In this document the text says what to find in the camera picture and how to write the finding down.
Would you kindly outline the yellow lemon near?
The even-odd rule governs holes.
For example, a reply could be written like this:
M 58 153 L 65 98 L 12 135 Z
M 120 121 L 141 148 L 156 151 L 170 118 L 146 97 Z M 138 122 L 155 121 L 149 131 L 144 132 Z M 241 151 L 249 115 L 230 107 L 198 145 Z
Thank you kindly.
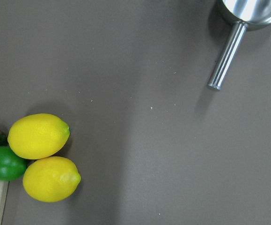
M 32 163 L 22 179 L 23 188 L 32 198 L 53 203 L 66 199 L 81 181 L 76 165 L 65 157 L 46 157 Z

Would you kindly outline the green lime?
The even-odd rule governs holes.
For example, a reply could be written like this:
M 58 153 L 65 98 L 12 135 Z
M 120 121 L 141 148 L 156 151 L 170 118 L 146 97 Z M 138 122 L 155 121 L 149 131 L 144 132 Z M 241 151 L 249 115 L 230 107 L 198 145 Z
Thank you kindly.
M 9 146 L 0 146 L 0 180 L 20 178 L 28 167 L 28 160 L 17 156 Z

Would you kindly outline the steel ice scoop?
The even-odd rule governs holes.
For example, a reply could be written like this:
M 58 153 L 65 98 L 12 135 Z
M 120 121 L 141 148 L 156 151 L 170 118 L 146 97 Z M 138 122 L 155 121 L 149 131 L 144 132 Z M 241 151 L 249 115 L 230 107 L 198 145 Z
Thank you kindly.
M 232 28 L 207 84 L 214 91 L 221 90 L 244 34 L 271 24 L 271 0 L 219 0 L 217 3 L 223 19 Z

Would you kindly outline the yellow lemon far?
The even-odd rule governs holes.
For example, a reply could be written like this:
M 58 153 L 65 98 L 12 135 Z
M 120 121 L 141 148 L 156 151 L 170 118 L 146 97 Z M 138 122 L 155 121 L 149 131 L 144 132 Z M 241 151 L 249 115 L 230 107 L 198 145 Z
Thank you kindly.
M 58 152 L 70 136 L 70 127 L 59 117 L 39 113 L 23 117 L 10 128 L 7 141 L 25 159 L 41 159 Z

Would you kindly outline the yellow lemon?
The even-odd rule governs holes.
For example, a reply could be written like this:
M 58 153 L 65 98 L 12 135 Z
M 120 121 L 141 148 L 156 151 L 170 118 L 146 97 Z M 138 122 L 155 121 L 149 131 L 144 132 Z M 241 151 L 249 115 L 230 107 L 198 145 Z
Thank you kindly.
M 58 152 L 70 136 L 70 127 L 59 117 L 39 113 L 23 117 L 10 128 L 7 141 L 25 159 L 41 159 Z
M 76 165 L 65 157 L 46 157 L 32 163 L 22 179 L 23 188 L 32 198 L 53 203 L 66 199 L 81 181 Z

